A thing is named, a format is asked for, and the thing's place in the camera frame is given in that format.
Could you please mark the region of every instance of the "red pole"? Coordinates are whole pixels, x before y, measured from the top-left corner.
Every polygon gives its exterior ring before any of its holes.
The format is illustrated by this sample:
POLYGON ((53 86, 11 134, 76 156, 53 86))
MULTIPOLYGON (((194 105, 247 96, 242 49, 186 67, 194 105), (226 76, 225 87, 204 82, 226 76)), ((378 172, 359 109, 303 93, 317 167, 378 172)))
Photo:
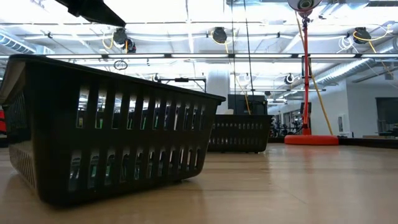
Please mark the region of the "red pole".
POLYGON ((308 66, 308 32, 307 32, 307 23, 304 22, 304 63, 305 63, 305 79, 304 79, 304 120, 303 120, 303 134, 310 135, 311 130, 308 127, 308 88, 310 86, 309 82, 309 66, 308 66))

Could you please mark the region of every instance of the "plastic basket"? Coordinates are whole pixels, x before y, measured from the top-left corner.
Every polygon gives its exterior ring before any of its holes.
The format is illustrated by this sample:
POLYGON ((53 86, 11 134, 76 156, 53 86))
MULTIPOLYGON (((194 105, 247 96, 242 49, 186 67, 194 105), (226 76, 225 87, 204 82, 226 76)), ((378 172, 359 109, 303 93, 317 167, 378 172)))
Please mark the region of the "plastic basket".
POLYGON ((208 152, 263 152, 272 116, 216 115, 208 152))
POLYGON ((13 55, 0 100, 12 165, 43 201, 67 205, 198 175, 225 99, 13 55))

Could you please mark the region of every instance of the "round base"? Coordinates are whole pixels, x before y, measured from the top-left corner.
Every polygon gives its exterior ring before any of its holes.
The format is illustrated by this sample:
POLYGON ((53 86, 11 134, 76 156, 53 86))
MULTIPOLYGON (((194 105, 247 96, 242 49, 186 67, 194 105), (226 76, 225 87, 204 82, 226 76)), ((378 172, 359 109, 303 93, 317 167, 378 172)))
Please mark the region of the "round base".
POLYGON ((338 138, 336 136, 288 135, 285 137, 285 144, 337 146, 338 138))

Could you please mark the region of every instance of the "wooden floor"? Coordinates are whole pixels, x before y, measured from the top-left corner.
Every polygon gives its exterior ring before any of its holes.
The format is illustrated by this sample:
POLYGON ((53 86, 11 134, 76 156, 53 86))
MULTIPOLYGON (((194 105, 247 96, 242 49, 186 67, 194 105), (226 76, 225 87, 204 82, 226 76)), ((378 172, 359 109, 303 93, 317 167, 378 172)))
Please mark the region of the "wooden floor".
POLYGON ((398 151, 270 144, 264 154, 208 154, 182 184, 55 209, 0 149, 0 223, 398 223, 398 151))

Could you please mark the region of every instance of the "white column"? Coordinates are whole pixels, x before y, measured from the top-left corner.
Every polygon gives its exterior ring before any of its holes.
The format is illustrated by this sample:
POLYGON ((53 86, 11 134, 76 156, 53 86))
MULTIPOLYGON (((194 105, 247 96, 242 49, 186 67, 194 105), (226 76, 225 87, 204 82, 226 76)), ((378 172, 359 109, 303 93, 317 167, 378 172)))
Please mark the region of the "white column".
POLYGON ((228 110, 229 67, 217 66, 211 69, 207 76, 207 93, 223 96, 226 101, 217 107, 217 114, 224 114, 228 110))

